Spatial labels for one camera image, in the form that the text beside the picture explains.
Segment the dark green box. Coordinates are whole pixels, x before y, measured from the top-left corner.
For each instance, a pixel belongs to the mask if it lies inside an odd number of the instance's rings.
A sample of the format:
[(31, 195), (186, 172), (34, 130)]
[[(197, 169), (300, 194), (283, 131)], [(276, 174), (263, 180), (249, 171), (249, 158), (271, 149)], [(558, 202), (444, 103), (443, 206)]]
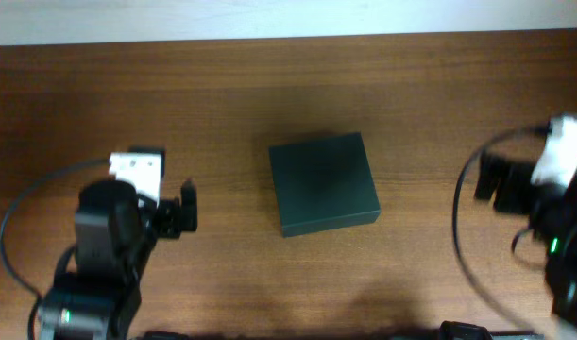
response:
[(359, 132), (268, 149), (282, 236), (372, 224), (381, 204)]

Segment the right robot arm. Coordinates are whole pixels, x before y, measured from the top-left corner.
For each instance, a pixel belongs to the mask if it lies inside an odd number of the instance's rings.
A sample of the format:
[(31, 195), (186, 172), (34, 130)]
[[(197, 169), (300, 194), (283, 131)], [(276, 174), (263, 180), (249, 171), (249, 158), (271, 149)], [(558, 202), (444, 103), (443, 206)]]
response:
[(552, 313), (577, 329), (577, 163), (566, 188), (556, 185), (515, 185), (516, 179), (529, 179), (531, 166), (513, 163), (487, 153), (483, 148), (465, 163), (456, 182), (451, 231), (456, 260), (468, 284), (496, 313), (524, 327), (525, 321), (505, 310), (478, 283), (462, 255), (458, 237), (458, 210), (464, 180), (471, 165), (481, 161), (481, 177), (475, 196), (489, 199), (497, 195), (494, 209), (499, 213), (526, 214), (529, 224), (513, 239), (515, 251), (521, 235), (532, 232), (547, 247), (545, 281), (552, 296)]

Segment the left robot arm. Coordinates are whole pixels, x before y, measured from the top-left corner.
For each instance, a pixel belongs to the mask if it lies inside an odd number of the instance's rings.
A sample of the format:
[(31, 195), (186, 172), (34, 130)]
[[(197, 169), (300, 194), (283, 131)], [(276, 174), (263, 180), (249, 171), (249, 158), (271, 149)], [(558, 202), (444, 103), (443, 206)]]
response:
[(125, 339), (141, 305), (140, 285), (160, 239), (197, 229), (195, 184), (159, 203), (117, 179), (82, 189), (76, 242), (60, 256), (38, 307), (41, 339)]

